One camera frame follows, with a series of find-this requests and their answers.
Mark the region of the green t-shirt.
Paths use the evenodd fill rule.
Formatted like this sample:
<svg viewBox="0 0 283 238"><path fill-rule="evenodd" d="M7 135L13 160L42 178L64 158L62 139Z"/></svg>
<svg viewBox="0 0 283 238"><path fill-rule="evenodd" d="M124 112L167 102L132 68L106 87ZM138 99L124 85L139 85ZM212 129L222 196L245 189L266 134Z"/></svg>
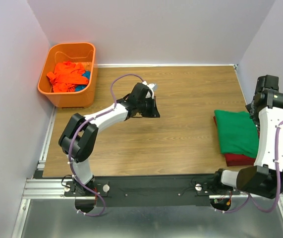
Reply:
<svg viewBox="0 0 283 238"><path fill-rule="evenodd" d="M214 114L221 153L255 159L259 135L249 113L215 110Z"/></svg>

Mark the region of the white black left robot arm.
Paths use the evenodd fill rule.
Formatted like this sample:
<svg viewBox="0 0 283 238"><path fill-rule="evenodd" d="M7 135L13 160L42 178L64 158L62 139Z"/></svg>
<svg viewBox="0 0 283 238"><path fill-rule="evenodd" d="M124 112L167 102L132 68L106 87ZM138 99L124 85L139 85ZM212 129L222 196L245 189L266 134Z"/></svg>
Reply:
<svg viewBox="0 0 283 238"><path fill-rule="evenodd" d="M72 177L77 181L76 191L86 196L92 192L93 173L89 157L96 138L108 127L126 121L139 114L143 118L159 118L155 91L157 84L137 83L131 93L99 112L90 115L74 114L67 123L58 144L68 156Z"/></svg>

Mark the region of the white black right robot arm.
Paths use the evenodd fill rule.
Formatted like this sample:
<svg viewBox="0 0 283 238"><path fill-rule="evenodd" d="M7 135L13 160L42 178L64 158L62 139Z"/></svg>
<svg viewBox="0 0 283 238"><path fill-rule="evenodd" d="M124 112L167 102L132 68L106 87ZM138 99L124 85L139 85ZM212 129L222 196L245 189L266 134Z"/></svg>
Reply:
<svg viewBox="0 0 283 238"><path fill-rule="evenodd" d="M238 172L219 169L211 190L222 194L237 189L277 199L283 192L283 93L279 92L279 78L260 76L246 108L260 133L255 163Z"/></svg>

